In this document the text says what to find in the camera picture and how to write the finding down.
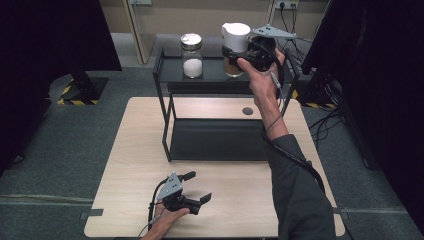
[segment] white cup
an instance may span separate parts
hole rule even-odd
[[[244,52],[249,44],[250,27],[243,23],[225,23],[222,25],[224,46],[233,52]],[[230,77],[243,74],[236,66],[230,65],[228,58],[224,58],[224,71]]]

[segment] gray carpet floor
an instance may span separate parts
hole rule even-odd
[[[99,103],[57,104],[71,77],[54,81],[53,103],[24,151],[25,160],[0,179],[1,240],[88,239],[85,213],[96,195],[126,104],[131,97],[157,95],[148,66],[88,74],[109,79]],[[320,108],[302,110],[308,125],[328,114]],[[320,134],[327,136],[318,142],[318,153],[353,239],[424,239],[384,174],[364,166],[343,119],[330,119],[330,126]],[[351,236],[346,233],[339,239]]]

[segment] person's left hand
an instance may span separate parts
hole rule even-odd
[[[182,216],[190,213],[190,209],[182,208],[178,211],[171,212],[165,209],[162,203],[158,203],[155,206],[155,218],[160,215],[155,222],[153,222],[152,228],[144,235],[142,239],[162,239],[166,236],[172,225]]]

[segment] table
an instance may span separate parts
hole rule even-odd
[[[260,119],[252,98],[174,98],[182,117]],[[250,107],[254,113],[243,114]],[[321,174],[327,196],[336,207],[300,105],[291,101],[286,124],[296,135],[305,156]],[[278,220],[272,202],[271,172],[266,161],[168,162],[163,150],[164,119],[157,97],[131,98],[112,147],[92,210],[88,237],[135,237],[147,224],[148,206],[157,184],[172,172],[197,176],[183,182],[183,194],[198,200],[212,193],[199,215],[180,219],[168,237],[275,237]],[[341,217],[334,215],[336,235],[344,234]]]

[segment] human arm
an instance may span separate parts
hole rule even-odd
[[[284,55],[279,51],[276,51],[276,56],[281,63],[284,61]],[[238,64],[250,76],[254,101],[264,127],[268,129],[266,136],[271,144],[306,161],[296,138],[289,134],[280,116],[277,89],[270,73],[256,71],[244,59],[238,59]],[[270,71],[276,73],[276,69],[273,64]],[[335,239],[331,204],[313,176],[271,145],[266,144],[264,149],[271,168],[279,239]]]
[[[162,203],[155,206],[155,218],[152,228],[144,235],[143,240],[159,240],[166,236],[172,225],[182,216],[190,212],[188,208],[182,208],[175,212],[170,212]]]

